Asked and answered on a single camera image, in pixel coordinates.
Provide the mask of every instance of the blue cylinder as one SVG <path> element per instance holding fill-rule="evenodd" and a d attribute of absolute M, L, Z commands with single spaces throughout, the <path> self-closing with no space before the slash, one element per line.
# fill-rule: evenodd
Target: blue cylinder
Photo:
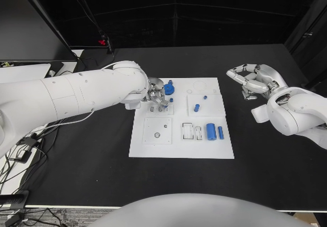
<path fill-rule="evenodd" d="M 196 104 L 196 107 L 194 107 L 194 112 L 197 112 L 197 111 L 199 111 L 199 108 L 200 108 L 200 105 L 199 105 L 199 104 Z"/>
<path fill-rule="evenodd" d="M 206 124 L 207 140 L 216 140 L 216 127 L 213 123 Z"/>
<path fill-rule="evenodd" d="M 173 92 L 176 91 L 176 88 L 173 86 L 173 84 L 165 84 L 164 86 L 164 94 L 168 96 L 173 94 Z"/>
<path fill-rule="evenodd" d="M 217 131 L 219 131 L 219 138 L 223 140 L 223 128 L 222 128 L 222 126 L 217 127 Z"/>

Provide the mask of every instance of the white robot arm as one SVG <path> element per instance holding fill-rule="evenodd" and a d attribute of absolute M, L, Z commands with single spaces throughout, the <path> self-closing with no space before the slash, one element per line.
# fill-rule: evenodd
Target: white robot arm
<path fill-rule="evenodd" d="M 252 73 L 242 77 L 237 74 L 240 71 Z M 229 70 L 226 74 L 233 80 L 240 78 L 243 81 L 245 100 L 256 98 L 253 93 L 262 94 L 268 99 L 265 105 L 252 109 L 256 122 L 271 121 L 284 135 L 301 135 L 327 149 L 327 99 L 308 90 L 288 87 L 279 73 L 266 65 L 248 64 Z"/>
<path fill-rule="evenodd" d="M 0 84 L 0 157 L 39 126 L 118 103 L 140 108 L 141 101 L 167 106 L 164 83 L 148 78 L 132 61 L 114 69 Z"/>

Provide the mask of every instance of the robotic hand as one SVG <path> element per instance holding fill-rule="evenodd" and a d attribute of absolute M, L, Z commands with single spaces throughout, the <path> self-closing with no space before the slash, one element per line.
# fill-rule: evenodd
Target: robotic hand
<path fill-rule="evenodd" d="M 101 69 L 0 84 L 0 157 L 39 126 L 66 117 L 93 112 L 118 103 L 128 110 L 140 102 L 167 106 L 164 83 L 147 77 L 132 61 Z"/>
<path fill-rule="evenodd" d="M 249 71 L 242 77 L 237 72 Z M 279 73 L 268 65 L 245 64 L 226 72 L 242 84 L 245 100 L 262 94 L 268 103 L 252 109 L 258 123 L 271 121 L 284 135 L 301 135 L 327 149 L 327 99 L 298 87 L 288 87 Z"/>

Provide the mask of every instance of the black table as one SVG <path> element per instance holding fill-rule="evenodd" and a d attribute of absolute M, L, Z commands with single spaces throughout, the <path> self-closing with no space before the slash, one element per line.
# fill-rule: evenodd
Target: black table
<path fill-rule="evenodd" d="M 105 52 L 85 50 L 82 57 L 105 64 Z M 134 111 L 118 104 L 60 126 L 47 164 L 27 185 L 27 205 L 124 206 L 155 195 L 207 193 L 276 210 L 327 210 L 327 150 L 255 122 L 250 109 L 266 100 L 245 101 L 240 84 L 226 76 L 245 63 L 266 64 L 289 87 L 305 83 L 284 45 L 118 49 L 121 60 L 135 61 L 151 77 L 217 77 L 235 159 L 129 158 Z M 98 69 L 92 59 L 83 62 Z"/>

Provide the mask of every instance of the floor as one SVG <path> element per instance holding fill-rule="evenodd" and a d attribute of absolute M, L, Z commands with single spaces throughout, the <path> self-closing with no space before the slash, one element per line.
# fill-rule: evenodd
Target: floor
<path fill-rule="evenodd" d="M 1 211 L 0 210 L 0 226 L 6 226 L 4 222 L 7 221 L 7 215 L 11 211 Z M 67 227 L 86 227 L 95 220 L 98 220 L 104 215 L 106 215 L 114 210 L 109 209 L 50 209 L 53 214 L 60 219 L 60 222 L 66 224 Z M 24 218 L 39 219 L 43 222 L 49 222 L 59 225 L 57 218 L 52 215 L 52 213 L 44 209 L 31 209 L 24 210 L 24 212 L 34 212 L 24 215 Z M 26 222 L 27 225 L 34 224 L 34 221 L 29 220 Z M 50 225 L 36 223 L 34 227 L 49 227 Z"/>

